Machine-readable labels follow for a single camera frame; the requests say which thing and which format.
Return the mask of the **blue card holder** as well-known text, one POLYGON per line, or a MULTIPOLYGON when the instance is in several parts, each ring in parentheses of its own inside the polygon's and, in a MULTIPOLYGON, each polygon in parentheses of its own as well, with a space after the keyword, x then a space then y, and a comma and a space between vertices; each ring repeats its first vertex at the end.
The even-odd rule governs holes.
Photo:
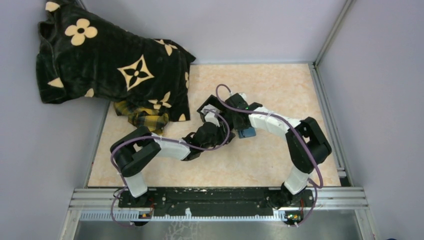
POLYGON ((257 135, 256 130, 253 127, 238 130, 237 134, 239 139, 251 138, 257 135))

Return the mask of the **black card box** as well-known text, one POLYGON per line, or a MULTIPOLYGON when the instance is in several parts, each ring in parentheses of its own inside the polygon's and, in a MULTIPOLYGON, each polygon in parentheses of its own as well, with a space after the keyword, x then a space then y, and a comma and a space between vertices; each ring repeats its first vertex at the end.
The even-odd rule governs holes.
POLYGON ((203 123, 210 122, 215 124, 217 127, 223 126, 224 121, 216 114, 222 116, 228 125, 233 125, 233 120, 230 114, 230 110, 225 107, 216 96, 210 95, 207 100, 197 109, 200 115, 200 119, 203 123))

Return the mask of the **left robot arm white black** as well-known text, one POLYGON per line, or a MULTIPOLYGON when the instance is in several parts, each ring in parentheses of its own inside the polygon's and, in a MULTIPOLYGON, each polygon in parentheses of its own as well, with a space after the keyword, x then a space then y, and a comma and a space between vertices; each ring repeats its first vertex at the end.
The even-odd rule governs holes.
POLYGON ((110 147, 111 161, 130 192, 131 202, 144 207, 149 203, 150 193, 142 170, 154 158, 192 161, 205 151, 213 151, 229 144, 235 136, 232 128, 225 123, 216 126, 205 122, 196 132, 180 139, 157 135, 143 126, 110 147))

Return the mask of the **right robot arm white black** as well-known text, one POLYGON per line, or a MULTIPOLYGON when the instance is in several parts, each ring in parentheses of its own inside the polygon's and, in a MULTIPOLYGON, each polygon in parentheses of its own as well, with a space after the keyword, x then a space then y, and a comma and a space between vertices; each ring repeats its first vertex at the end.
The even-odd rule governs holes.
POLYGON ((247 104, 245 98, 236 93, 225 100, 225 107, 233 117, 234 128, 262 129, 286 140, 293 163, 290 174, 281 186, 281 199, 287 206, 295 206, 301 200, 313 171, 332 153, 324 132, 312 118, 296 119, 274 113, 262 104, 247 104))

